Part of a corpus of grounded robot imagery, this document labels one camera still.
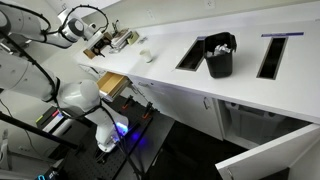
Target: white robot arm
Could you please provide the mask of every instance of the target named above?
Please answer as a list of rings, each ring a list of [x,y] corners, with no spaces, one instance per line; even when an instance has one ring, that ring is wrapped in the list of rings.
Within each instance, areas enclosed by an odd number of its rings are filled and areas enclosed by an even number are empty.
[[[75,16],[69,16],[66,26],[61,29],[62,33],[44,35],[36,16],[2,5],[3,3],[20,6],[11,1],[0,1],[0,31],[3,35],[21,34],[29,39],[62,48],[71,46],[81,37],[90,39],[94,35],[94,29]],[[60,13],[61,21],[64,21],[69,12],[65,10]],[[41,71],[35,63],[0,51],[0,88],[41,99],[78,115],[86,113],[85,117],[97,124],[96,139],[99,148],[110,152],[115,147],[114,143],[119,140],[119,135],[127,133],[128,119],[101,102],[96,82],[84,80],[65,83],[51,71]]]

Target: open cabinet door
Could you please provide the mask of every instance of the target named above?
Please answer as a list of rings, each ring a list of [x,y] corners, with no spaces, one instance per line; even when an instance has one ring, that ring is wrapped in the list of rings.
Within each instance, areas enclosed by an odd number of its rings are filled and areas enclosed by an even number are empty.
[[[320,135],[320,126],[308,125],[216,164],[224,180],[258,180],[290,167]]]

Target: white countertop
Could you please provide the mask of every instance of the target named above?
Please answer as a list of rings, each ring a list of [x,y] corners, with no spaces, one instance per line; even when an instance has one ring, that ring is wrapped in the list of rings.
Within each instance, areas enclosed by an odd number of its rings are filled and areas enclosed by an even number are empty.
[[[238,48],[233,56],[233,73],[226,78],[210,76],[204,60],[196,72],[177,70],[176,65],[197,36],[230,32],[236,36]],[[305,32],[289,37],[276,80],[256,78],[270,37],[264,33]],[[74,58],[79,64],[107,71],[138,76],[178,88],[202,93],[267,111],[320,123],[320,22],[296,22],[275,25],[226,28],[206,32],[148,36],[144,44],[127,46],[119,54],[89,60],[82,51]],[[149,48],[155,56],[145,63],[139,52]]]

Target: black trash bin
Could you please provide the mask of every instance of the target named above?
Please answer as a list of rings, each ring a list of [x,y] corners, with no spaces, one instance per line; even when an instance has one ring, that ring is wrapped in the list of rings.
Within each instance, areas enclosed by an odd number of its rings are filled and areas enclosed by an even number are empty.
[[[209,56],[207,52],[214,53],[215,48],[218,45],[227,44],[227,47],[231,49],[230,53],[220,54],[217,56]],[[203,54],[207,61],[210,75],[213,78],[227,77],[232,74],[232,51],[236,51],[237,42],[234,35],[223,32],[208,36],[204,40]]]

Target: black floor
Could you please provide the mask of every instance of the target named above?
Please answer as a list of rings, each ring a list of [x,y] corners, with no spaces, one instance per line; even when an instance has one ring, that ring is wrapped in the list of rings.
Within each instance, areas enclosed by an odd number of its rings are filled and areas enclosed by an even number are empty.
[[[221,179],[215,164],[245,151],[242,147],[176,122],[155,165],[149,169],[147,179]]]

